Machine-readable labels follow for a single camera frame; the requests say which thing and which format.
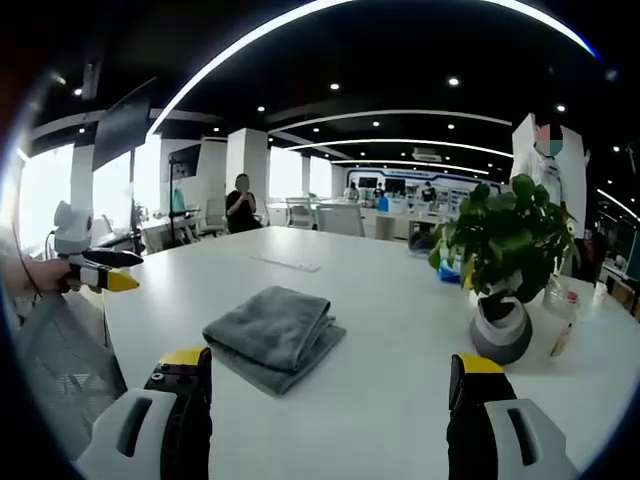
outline window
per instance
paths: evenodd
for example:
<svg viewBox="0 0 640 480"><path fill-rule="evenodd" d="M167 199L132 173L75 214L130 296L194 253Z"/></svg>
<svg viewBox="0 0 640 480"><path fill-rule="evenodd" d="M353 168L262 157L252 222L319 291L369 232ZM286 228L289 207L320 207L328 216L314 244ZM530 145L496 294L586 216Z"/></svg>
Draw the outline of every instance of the window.
<svg viewBox="0 0 640 480"><path fill-rule="evenodd" d="M134 198L151 215L160 210L160 135L152 135L136 149L133 169Z"/></svg>
<svg viewBox="0 0 640 480"><path fill-rule="evenodd" d="M323 158L311 157L311 179L309 192L322 198L331 198L331 162Z"/></svg>
<svg viewBox="0 0 640 480"><path fill-rule="evenodd" d="M269 197L302 196L302 157L299 153L271 147Z"/></svg>
<svg viewBox="0 0 640 480"><path fill-rule="evenodd" d="M131 184L129 152L93 172L93 217L105 215L115 231L131 226Z"/></svg>
<svg viewBox="0 0 640 480"><path fill-rule="evenodd" d="M53 216L61 201L71 198L73 144L54 148L29 159L20 178L18 212L22 250L44 246L55 228Z"/></svg>

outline human hand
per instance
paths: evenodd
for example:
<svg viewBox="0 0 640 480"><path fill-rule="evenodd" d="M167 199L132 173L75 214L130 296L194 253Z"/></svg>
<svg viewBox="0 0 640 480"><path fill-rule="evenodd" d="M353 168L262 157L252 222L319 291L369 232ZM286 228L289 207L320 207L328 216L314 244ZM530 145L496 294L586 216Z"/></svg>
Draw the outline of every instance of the human hand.
<svg viewBox="0 0 640 480"><path fill-rule="evenodd" d="M82 286L82 283L77 279L64 278L71 271L71 268L69 262L62 258L45 261L28 259L25 261L25 266L40 291L61 290L64 293L72 289L77 292Z"/></svg>

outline gray towel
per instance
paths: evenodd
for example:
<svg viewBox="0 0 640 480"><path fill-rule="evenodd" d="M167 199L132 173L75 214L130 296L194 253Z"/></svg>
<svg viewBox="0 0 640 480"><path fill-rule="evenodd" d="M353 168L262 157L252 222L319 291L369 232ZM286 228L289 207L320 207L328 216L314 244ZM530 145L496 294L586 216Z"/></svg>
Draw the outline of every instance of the gray towel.
<svg viewBox="0 0 640 480"><path fill-rule="evenodd" d="M331 325L330 306L324 298L269 287L209 324L203 335L221 362L280 396L346 333Z"/></svg>

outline ceiling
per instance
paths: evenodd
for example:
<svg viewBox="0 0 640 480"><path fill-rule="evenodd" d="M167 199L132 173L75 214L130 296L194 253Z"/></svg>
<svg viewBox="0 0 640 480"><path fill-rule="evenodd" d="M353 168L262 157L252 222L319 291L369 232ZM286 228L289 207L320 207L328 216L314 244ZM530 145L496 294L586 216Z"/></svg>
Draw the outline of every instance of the ceiling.
<svg viewBox="0 0 640 480"><path fill-rule="evenodd" d="M94 31L100 35L60 57L59 71L67 84L49 89L38 122L108 108L153 76L158 78L153 106L163 107L228 45L304 3L157 0L138 2L133 8L123 3L106 17L101 12L98 18L110 22L98 22ZM628 44L629 32L636 28L633 15L625 15L627 7L616 1L607 2L606 8L589 2L525 3L578 32L600 58L529 17L479 0L359 0L304 17L259 39L213 71L178 108L222 117L216 125L219 134L245 126L271 131L372 110L464 112L514 125L535 112L582 134L591 151L591 192L602 188L635 209L630 199L638 195L638 177L624 149L627 143L637 145L640 138L640 96L633 88L640 80L640 67L635 46ZM74 97L71 91L82 85L85 62L95 58L103 60L97 97ZM459 86L448 85L452 76L460 80ZM329 88L334 82L340 84L337 91ZM556 110L558 104L566 106L564 113ZM258 112L258 106L265 111ZM380 126L374 127L374 121ZM455 129L448 129L449 124ZM211 135L212 128L193 125L197 135ZM312 142L401 138L510 153L512 130L446 115L377 114L284 131ZM296 145L277 133L273 138L272 145ZM614 145L622 147L621 152L615 153ZM386 160L391 166L394 160L406 160L413 145L331 148L342 158ZM488 170L488 178L496 181L508 179L508 158L459 147L431 148L450 157L451 164ZM324 156L317 150L307 152Z"/></svg>

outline black ceiling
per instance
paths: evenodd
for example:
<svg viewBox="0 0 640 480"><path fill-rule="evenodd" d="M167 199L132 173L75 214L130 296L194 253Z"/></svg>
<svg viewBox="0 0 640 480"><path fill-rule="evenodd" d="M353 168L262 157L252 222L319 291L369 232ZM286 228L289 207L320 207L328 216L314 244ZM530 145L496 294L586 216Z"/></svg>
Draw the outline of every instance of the black ceiling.
<svg viewBox="0 0 640 480"><path fill-rule="evenodd" d="M155 107L208 60L247 31L300 6L295 0L216 2L157 0L122 4L102 35L62 58L66 86L54 86L39 118L106 108L152 76ZM181 110L224 117L221 134L243 126L265 130L329 115L380 109L467 112L520 123L537 112L583 135L592 152L589 178L629 203L637 177L624 151L613 145L638 140L640 80L636 25L629 7L610 1L527 1L578 32L599 52L595 59L575 43L524 15L479 0L359 0L317 12L242 50L202 81ZM103 58L97 98L70 94L87 59ZM606 78L615 70L614 81ZM449 76L461 85L447 85ZM329 84L341 85L337 92ZM555 105L567 106L563 114ZM266 112L259 113L258 105ZM380 127L373 127L378 120ZM447 124L455 124L448 130ZM314 133L313 128L320 128ZM323 122L288 130L313 141L416 138L511 151L511 127L447 116L385 115ZM276 145L288 145L276 138ZM333 149L357 158L393 160L410 145L350 145ZM459 148L438 148L452 163L496 170L509 160Z"/></svg>

